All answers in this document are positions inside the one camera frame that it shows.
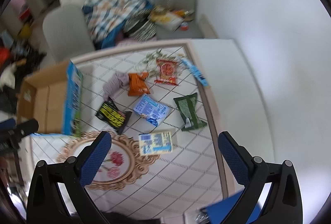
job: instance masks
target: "open cardboard box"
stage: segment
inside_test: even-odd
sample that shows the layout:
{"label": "open cardboard box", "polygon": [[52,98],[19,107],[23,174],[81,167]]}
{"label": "open cardboard box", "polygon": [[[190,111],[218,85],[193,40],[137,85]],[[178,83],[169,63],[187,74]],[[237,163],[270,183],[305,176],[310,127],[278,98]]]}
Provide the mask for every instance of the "open cardboard box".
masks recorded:
{"label": "open cardboard box", "polygon": [[79,136],[82,81],[82,73],[70,60],[24,78],[17,122],[35,118],[38,133]]}

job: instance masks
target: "checkered cloth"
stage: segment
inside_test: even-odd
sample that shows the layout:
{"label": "checkered cloth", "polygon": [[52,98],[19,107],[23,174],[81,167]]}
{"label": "checkered cloth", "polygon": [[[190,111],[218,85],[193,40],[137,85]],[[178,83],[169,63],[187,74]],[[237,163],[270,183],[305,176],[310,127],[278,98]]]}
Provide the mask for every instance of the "checkered cloth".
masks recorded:
{"label": "checkered cloth", "polygon": [[134,13],[152,8],[148,0],[85,0],[83,12],[94,43],[115,45],[115,37]]}

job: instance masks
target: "orange snack package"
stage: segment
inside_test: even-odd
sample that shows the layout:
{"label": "orange snack package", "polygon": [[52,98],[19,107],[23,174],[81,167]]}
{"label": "orange snack package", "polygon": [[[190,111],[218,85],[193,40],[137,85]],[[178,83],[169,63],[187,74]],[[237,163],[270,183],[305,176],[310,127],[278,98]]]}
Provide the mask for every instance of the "orange snack package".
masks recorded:
{"label": "orange snack package", "polygon": [[141,73],[141,75],[137,73],[129,74],[130,90],[128,96],[140,96],[144,93],[150,94],[150,91],[145,84],[145,79],[148,75],[149,73],[147,72]]}
{"label": "orange snack package", "polygon": [[177,84],[177,67],[178,62],[164,59],[156,59],[156,64],[160,68],[160,75],[154,81],[155,83],[163,83],[168,85]]}

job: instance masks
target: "gray chair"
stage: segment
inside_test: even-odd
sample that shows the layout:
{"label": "gray chair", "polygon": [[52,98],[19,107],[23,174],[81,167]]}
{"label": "gray chair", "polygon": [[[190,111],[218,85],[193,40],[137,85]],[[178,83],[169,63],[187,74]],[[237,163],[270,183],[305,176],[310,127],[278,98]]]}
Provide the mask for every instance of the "gray chair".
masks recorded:
{"label": "gray chair", "polygon": [[43,31],[56,62],[94,51],[82,10],[64,5],[46,15]]}
{"label": "gray chair", "polygon": [[[155,5],[166,6],[167,0],[153,0]],[[196,11],[196,0],[175,0],[174,8],[177,10],[194,10]],[[195,20],[188,22],[188,30],[182,31],[177,29],[170,32],[160,26],[156,27],[156,36],[158,39],[177,39],[177,38],[204,38],[202,31]]]}

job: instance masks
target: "metal screw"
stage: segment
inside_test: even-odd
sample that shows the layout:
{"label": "metal screw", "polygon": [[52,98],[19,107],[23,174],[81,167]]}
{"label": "metal screw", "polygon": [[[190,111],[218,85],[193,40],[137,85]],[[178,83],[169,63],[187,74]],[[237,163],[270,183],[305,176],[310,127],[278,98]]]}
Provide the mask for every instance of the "metal screw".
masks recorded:
{"label": "metal screw", "polygon": [[285,161],[285,165],[288,166],[288,167],[291,167],[292,166],[292,162],[289,161],[289,160],[287,160],[287,161]]}
{"label": "metal screw", "polygon": [[37,162],[37,166],[38,167],[41,167],[41,166],[43,166],[45,164],[45,161],[38,161]]}
{"label": "metal screw", "polygon": [[256,163],[261,163],[262,162],[262,158],[261,157],[254,157],[254,161]]}
{"label": "metal screw", "polygon": [[76,160],[76,157],[74,157],[74,156],[71,156],[71,157],[67,158],[68,163],[74,163],[75,160]]}

